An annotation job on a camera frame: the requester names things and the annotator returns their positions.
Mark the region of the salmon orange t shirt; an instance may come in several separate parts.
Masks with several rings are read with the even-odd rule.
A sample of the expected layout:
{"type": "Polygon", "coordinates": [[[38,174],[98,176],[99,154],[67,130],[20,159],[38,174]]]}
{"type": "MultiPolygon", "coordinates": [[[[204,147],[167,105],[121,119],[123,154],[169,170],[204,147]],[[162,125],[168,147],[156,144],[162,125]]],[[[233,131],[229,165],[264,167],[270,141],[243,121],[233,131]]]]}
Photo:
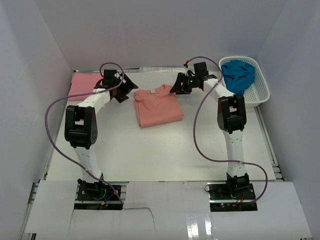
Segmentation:
{"type": "Polygon", "coordinates": [[[170,93],[172,86],[134,92],[134,103],[138,126],[141,128],[182,121],[184,113],[175,94],[170,93]]]}

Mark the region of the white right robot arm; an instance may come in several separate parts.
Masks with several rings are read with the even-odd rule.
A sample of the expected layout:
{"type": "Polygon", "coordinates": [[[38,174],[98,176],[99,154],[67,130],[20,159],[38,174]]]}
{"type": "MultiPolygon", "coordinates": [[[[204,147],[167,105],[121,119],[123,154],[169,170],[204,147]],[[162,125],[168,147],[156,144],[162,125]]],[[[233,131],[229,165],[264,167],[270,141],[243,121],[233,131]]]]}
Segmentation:
{"type": "Polygon", "coordinates": [[[232,197],[241,195],[250,180],[244,164],[243,130],[247,123],[245,100],[229,91],[216,76],[209,74],[207,64],[186,62],[170,89],[171,94],[188,95],[199,88],[217,102],[217,124],[224,135],[227,150],[226,189],[232,197]]]}

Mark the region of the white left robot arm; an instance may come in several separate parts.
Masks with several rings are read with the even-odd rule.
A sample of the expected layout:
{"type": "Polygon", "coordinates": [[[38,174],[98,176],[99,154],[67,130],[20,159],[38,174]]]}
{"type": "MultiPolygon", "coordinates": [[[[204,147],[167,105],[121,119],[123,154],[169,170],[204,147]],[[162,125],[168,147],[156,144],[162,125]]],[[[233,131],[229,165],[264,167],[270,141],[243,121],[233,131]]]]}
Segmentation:
{"type": "Polygon", "coordinates": [[[105,69],[92,92],[86,94],[79,104],[66,108],[64,137],[78,157],[82,170],[78,184],[85,193],[97,195],[107,190],[93,147],[98,139],[97,113],[112,99],[124,102],[129,98],[128,94],[137,88],[124,72],[105,69]]]}

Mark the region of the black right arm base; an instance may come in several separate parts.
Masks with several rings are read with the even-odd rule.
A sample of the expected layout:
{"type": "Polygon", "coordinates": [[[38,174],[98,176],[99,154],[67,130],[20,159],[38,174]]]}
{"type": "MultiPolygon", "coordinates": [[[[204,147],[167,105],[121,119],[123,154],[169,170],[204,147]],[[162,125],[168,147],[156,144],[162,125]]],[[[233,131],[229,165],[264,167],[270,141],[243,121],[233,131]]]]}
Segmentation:
{"type": "Polygon", "coordinates": [[[231,194],[226,184],[207,184],[204,191],[208,193],[210,211],[214,212],[256,212],[258,206],[256,202],[253,184],[248,188],[231,194]]]}

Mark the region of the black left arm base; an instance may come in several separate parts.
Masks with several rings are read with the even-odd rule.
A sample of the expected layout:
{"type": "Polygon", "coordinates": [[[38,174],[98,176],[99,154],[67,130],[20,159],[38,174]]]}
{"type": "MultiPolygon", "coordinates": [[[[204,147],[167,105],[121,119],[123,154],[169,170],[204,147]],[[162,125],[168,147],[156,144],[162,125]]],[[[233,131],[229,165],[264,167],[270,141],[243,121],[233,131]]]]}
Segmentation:
{"type": "Polygon", "coordinates": [[[102,187],[100,191],[87,190],[78,185],[74,209],[120,211],[123,209],[123,205],[108,185],[102,187]]]}

